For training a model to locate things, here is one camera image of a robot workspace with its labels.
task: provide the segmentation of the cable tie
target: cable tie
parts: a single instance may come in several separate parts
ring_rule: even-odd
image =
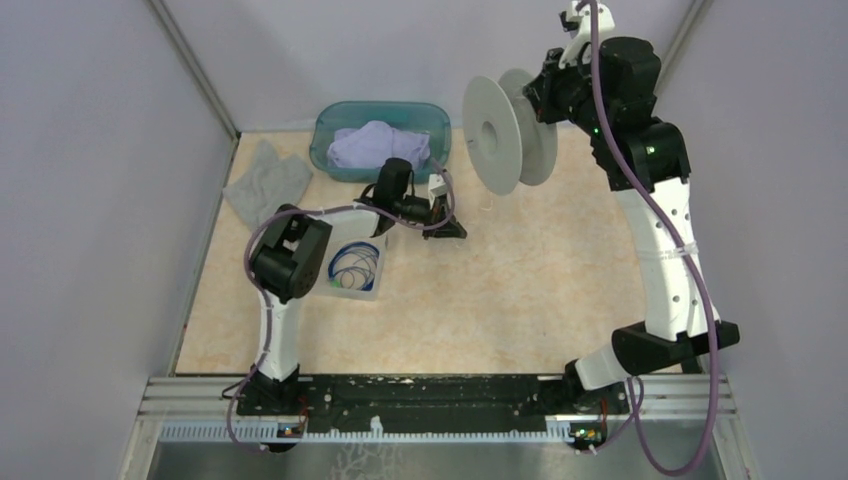
[[[689,255],[695,255],[697,253],[698,244],[697,242],[692,240],[691,243],[687,243],[682,247],[674,248],[671,250],[637,250],[636,256],[644,260],[672,260],[675,258],[682,258]]]

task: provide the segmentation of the teal plastic bin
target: teal plastic bin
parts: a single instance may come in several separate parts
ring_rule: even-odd
[[[450,154],[451,127],[447,113],[429,103],[414,102],[341,102],[330,105],[315,122],[315,134],[309,146],[309,158],[319,170],[339,182],[374,183],[378,168],[338,168],[327,158],[336,130],[362,128],[372,120],[381,120],[398,130],[430,134],[430,158],[445,165]],[[415,171],[415,183],[426,183],[432,166],[428,163]]]

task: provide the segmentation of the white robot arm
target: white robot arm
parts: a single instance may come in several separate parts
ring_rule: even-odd
[[[366,188],[363,196],[354,204],[379,207],[422,225],[440,222],[448,210],[444,180],[439,175],[431,175],[428,198],[419,198],[406,194],[411,172],[409,162],[389,159],[381,169],[377,183]],[[373,195],[366,196],[372,189]],[[393,224],[393,221],[374,211],[354,208],[317,216],[295,215],[288,224],[269,228],[265,232],[254,249],[251,262],[257,280],[266,287],[259,292],[259,322],[262,328],[259,329],[256,364],[260,382],[284,382],[297,371],[297,329],[303,296],[317,278],[325,274],[319,270],[323,270],[321,266],[328,253],[327,245],[379,237],[385,235]],[[425,239],[465,238],[466,232],[455,218],[451,218],[443,227],[424,231],[423,236]],[[296,251],[286,247],[286,242],[297,242]],[[289,261],[299,263],[300,269],[291,267]],[[271,310],[271,339],[266,343],[268,309]]]
[[[377,232],[380,220],[379,215],[367,210],[348,210],[314,218],[332,227],[329,244],[370,238]],[[261,310],[259,312],[259,351],[256,353],[256,362],[259,365],[259,373],[267,378],[282,381],[297,370],[297,328],[303,298],[291,298],[282,302],[277,295],[268,292],[267,297],[271,301],[269,305],[265,302],[265,295],[262,295],[262,292],[258,295]],[[264,352],[262,347],[265,345],[267,330],[265,328],[266,310],[269,308],[272,315],[271,342],[268,352]],[[265,359],[262,363],[258,363],[263,353],[266,354]]]
[[[627,217],[645,288],[645,320],[613,332],[611,342],[566,365],[564,383],[578,402],[588,392],[653,372],[707,353],[707,317],[703,301],[682,257],[700,267],[689,214],[689,159],[683,135],[653,114],[653,93],[661,62],[645,40],[610,37],[615,23],[598,5],[599,65],[602,103],[613,138],[625,161],[650,197],[666,213],[685,246],[675,244],[668,229],[624,174],[602,135],[595,91],[584,55],[591,40],[591,9],[571,2],[560,15],[574,33],[566,48],[547,52],[541,73],[523,88],[540,123],[569,121],[586,132],[595,161]],[[718,314],[712,308],[713,317]],[[738,343],[735,324],[717,322],[719,348]]]

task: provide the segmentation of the gray wall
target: gray wall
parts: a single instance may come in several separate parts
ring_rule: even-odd
[[[303,128],[342,100],[435,103],[460,122],[475,75],[534,74],[566,0],[167,0],[241,130]],[[690,0],[609,0],[619,31],[670,44]]]
[[[141,0],[0,7],[0,478],[114,478],[229,141]]]
[[[659,113],[683,130],[722,355],[769,479],[845,478],[848,3],[718,1]]]

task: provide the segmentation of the white plastic container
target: white plastic container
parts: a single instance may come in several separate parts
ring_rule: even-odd
[[[360,265],[362,266],[367,265],[368,270],[373,274],[373,283],[369,290],[360,290],[355,288],[362,286],[364,283],[362,281],[363,277],[353,278],[353,276],[351,276],[350,279],[342,279],[340,282],[338,278],[334,279],[330,276],[330,264],[333,262],[334,258],[336,258],[336,255],[348,245],[360,242],[367,243],[377,250],[376,265],[369,262],[360,262]],[[329,297],[351,298],[354,300],[376,300],[377,293],[380,289],[380,278],[383,273],[383,264],[386,261],[387,248],[388,234],[381,235],[377,238],[363,238],[347,242],[330,243],[327,246],[327,253],[324,255],[324,262],[321,264],[321,275],[318,277],[318,281],[315,282],[315,287],[313,287],[311,293]],[[351,255],[349,254],[337,259],[336,266],[344,266],[345,262],[350,263],[357,260],[356,258],[350,259],[350,256]]]

